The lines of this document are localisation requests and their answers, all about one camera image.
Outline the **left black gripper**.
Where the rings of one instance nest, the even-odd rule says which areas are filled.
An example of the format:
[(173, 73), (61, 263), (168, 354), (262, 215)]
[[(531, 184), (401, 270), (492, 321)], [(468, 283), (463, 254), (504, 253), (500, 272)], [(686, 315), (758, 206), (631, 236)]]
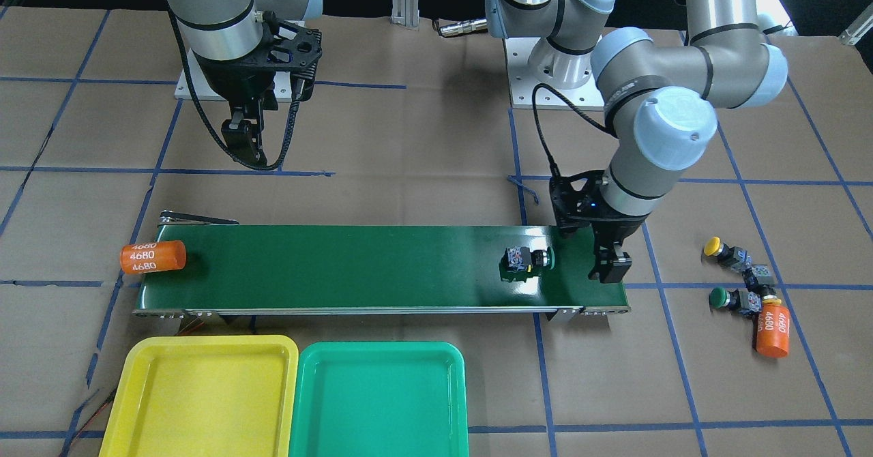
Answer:
[(631, 216), (611, 207), (600, 190), (603, 174), (603, 170), (592, 170), (576, 175), (552, 175), (549, 194), (562, 237), (570, 237), (579, 229), (593, 228), (593, 266), (589, 279), (614, 284), (623, 280), (633, 264), (629, 253), (624, 252), (624, 239), (635, 233), (648, 216)]

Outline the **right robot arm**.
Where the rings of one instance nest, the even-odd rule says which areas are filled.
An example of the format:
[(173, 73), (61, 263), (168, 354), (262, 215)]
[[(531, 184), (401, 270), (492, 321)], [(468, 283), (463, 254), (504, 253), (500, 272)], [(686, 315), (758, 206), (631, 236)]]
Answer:
[[(299, 105), (314, 91), (322, 34), (303, 26), (323, 0), (166, 0), (188, 94), (221, 150), (250, 170), (283, 164)], [(290, 108), (280, 155), (269, 164), (263, 118), (277, 110), (274, 80), (286, 72)]]

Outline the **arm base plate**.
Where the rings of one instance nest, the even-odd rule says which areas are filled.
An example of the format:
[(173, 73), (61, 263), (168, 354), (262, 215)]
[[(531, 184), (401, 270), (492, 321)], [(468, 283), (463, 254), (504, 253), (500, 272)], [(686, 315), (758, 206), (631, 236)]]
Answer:
[(264, 102), (273, 106), (274, 78), (286, 72), (291, 88), (289, 100), (305, 102), (323, 54), (319, 30), (270, 20), (247, 20), (224, 30), (193, 30), (178, 24), (177, 32), (188, 35), (183, 46), (186, 66), (196, 63), (207, 84), (231, 106)]
[(567, 110), (551, 91), (533, 93), (537, 84), (554, 88), (582, 110), (602, 112), (603, 99), (595, 84), (591, 53), (574, 55), (561, 52), (548, 38), (508, 38), (504, 40), (506, 70), (512, 108)]

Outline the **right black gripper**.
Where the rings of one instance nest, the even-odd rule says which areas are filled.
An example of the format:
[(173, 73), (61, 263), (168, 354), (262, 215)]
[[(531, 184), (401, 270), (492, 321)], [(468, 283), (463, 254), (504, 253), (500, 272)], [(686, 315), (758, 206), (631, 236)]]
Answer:
[(254, 50), (234, 60), (211, 60), (198, 56), (209, 86), (227, 100), (231, 117), (221, 132), (228, 153), (249, 168), (265, 168), (262, 118), (265, 110), (277, 110), (273, 93), (277, 72), (289, 72), (293, 102), (312, 96), (317, 65), (323, 54), (322, 32), (280, 20), (266, 13), (263, 36)]

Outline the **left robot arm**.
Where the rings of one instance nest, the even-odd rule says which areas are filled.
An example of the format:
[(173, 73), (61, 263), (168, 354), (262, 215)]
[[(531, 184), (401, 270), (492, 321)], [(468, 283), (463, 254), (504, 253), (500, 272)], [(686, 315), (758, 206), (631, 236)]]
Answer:
[(659, 47), (626, 26), (603, 33), (615, 0), (484, 0), (494, 38), (539, 38), (533, 65), (556, 74), (579, 59), (603, 99), (599, 129), (618, 140), (604, 170), (562, 175), (548, 155), (549, 193), (562, 235), (593, 230), (590, 278), (621, 281), (623, 242), (702, 158), (719, 108), (757, 108), (788, 78), (788, 60), (758, 27), (756, 0), (676, 0), (687, 9), (685, 46)]

